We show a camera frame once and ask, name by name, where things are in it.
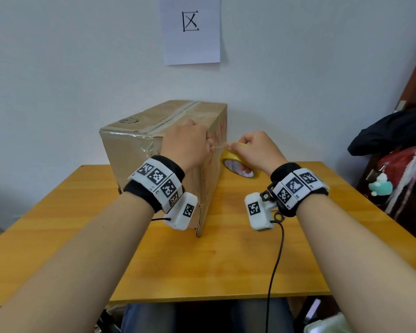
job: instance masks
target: cardboard box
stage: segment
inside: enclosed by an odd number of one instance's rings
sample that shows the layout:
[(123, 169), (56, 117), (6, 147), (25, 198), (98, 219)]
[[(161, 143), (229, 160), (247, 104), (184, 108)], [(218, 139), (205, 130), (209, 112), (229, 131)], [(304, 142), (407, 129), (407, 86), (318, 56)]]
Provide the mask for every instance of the cardboard box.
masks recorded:
[(196, 235), (201, 236), (220, 176), (220, 156), (227, 140), (227, 104), (170, 100), (102, 127), (100, 136), (117, 183), (123, 189), (129, 175), (146, 159), (160, 153), (167, 128), (188, 118), (207, 125), (214, 141), (213, 151), (203, 165), (189, 171), (183, 180), (185, 190), (199, 199), (189, 228), (197, 229)]

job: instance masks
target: plush toy keychain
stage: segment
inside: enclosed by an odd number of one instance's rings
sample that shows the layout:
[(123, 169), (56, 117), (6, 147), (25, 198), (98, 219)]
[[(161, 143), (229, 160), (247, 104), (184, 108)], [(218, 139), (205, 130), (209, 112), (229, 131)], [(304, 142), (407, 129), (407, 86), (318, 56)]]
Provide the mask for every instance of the plush toy keychain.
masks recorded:
[(393, 192), (393, 184), (388, 181), (387, 174), (380, 173), (375, 182), (368, 185), (372, 196), (386, 196)]

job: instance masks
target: wire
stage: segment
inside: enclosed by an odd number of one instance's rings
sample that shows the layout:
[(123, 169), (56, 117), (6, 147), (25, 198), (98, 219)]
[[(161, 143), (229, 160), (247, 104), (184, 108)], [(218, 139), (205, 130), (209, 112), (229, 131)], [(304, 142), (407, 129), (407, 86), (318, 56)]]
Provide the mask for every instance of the wire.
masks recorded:
[(282, 229), (282, 241), (280, 242), (280, 249), (279, 254), (277, 256), (276, 264), (274, 265), (273, 274), (271, 274), (270, 280), (270, 287), (268, 288), (268, 297), (266, 298), (266, 320), (265, 320), (265, 333), (268, 333), (268, 318), (270, 316), (270, 294), (271, 294), (271, 286), (273, 285), (274, 274), (276, 273), (277, 265), (279, 264), (280, 255), (282, 253), (283, 248), (283, 240), (285, 239), (285, 231), (283, 230), (282, 222), (276, 219), (276, 215), (274, 215), (275, 220), (271, 221), (271, 223), (277, 223), (280, 225)]
[(171, 218), (169, 218), (169, 217), (165, 217), (165, 218), (153, 218), (151, 221), (161, 221), (161, 220), (171, 221)]

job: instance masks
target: masking tape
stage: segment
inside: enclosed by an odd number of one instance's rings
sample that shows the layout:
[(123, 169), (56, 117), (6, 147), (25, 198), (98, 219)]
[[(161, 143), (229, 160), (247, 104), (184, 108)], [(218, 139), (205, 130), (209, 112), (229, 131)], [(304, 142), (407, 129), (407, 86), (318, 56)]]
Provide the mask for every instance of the masking tape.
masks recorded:
[[(260, 171), (250, 167), (243, 159), (241, 159), (236, 154), (231, 153), (228, 150), (225, 150), (220, 157), (222, 165), (227, 167), (231, 172), (234, 172), (244, 178), (248, 179), (257, 179), (260, 175)], [(246, 173), (244, 170), (240, 169), (240, 164), (245, 165), (251, 169), (251, 173)]]

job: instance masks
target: wooden table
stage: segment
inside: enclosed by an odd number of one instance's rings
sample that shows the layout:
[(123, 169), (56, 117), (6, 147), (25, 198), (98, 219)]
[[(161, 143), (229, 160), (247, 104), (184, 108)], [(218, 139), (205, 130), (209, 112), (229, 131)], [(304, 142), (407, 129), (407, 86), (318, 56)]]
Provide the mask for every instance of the wooden table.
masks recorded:
[[(330, 197), (416, 269), (416, 239), (321, 162), (300, 162), (330, 187)], [(280, 245), (279, 227), (253, 231), (244, 197), (269, 179), (224, 170), (205, 231), (153, 222), (111, 302), (266, 297)], [(118, 196), (108, 165), (82, 166), (0, 236), (0, 305), (63, 244)], [(296, 218), (284, 221), (285, 244), (272, 293), (329, 294)]]

